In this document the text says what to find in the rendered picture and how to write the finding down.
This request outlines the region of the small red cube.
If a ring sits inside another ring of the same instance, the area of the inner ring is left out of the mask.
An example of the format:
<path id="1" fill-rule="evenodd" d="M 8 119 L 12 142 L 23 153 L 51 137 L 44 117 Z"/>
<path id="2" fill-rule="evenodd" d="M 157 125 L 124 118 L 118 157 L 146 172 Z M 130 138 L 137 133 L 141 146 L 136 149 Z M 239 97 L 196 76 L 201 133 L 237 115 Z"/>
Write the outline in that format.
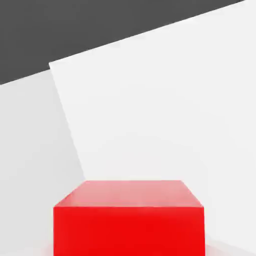
<path id="1" fill-rule="evenodd" d="M 180 180 L 87 180 L 53 208 L 53 256 L 205 256 L 204 207 Z"/>

